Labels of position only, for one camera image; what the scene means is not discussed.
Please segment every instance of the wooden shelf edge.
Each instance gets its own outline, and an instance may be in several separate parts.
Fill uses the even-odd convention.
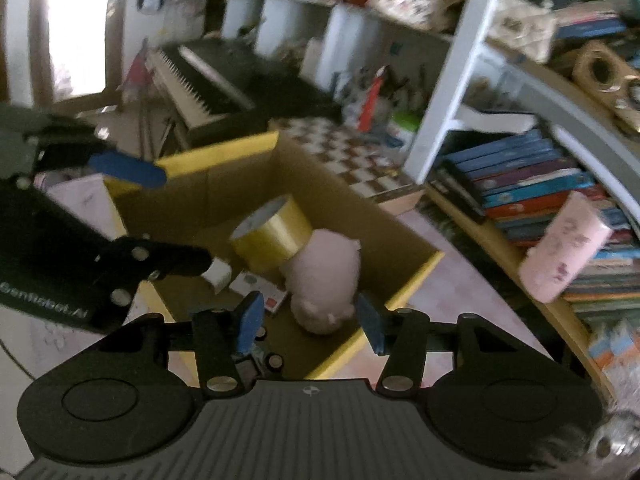
[[[479,225],[472,221],[433,187],[425,184],[425,195],[442,209],[469,237],[471,237],[494,260],[500,268],[520,287],[536,305],[551,326],[567,343],[574,355],[580,360],[593,382],[607,398],[614,397],[610,381],[588,353],[589,332],[580,322],[567,301],[558,299],[551,303],[540,303],[526,291],[518,277],[518,267],[524,252],[509,243],[502,232],[491,221]]]

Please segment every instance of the pink pencil case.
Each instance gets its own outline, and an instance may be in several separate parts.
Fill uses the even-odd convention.
[[[583,194],[569,195],[540,243],[518,270],[528,293],[549,303],[567,288],[607,242],[613,229]]]

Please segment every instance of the purple book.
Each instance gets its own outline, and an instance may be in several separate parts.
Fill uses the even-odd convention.
[[[491,189],[517,184],[534,176],[546,175],[553,173],[554,171],[566,170],[568,168],[577,168],[577,166],[578,163],[575,159],[564,156],[562,158],[556,158],[556,160],[548,160],[547,162],[540,162],[539,164],[533,164],[526,168],[520,168],[519,170],[507,171],[506,173],[482,178],[480,180],[476,180],[474,184],[480,191],[489,191]]]

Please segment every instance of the checkered board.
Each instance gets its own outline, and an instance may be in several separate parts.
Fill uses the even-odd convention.
[[[399,166],[382,156],[379,145],[366,143],[350,128],[327,118],[276,119],[270,128],[295,139],[365,198],[384,202],[418,189]]]

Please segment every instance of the roll of tape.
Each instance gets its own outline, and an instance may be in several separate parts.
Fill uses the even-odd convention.
[[[279,196],[251,213],[236,228],[230,243],[251,272],[265,272],[295,256],[313,228],[291,195]]]

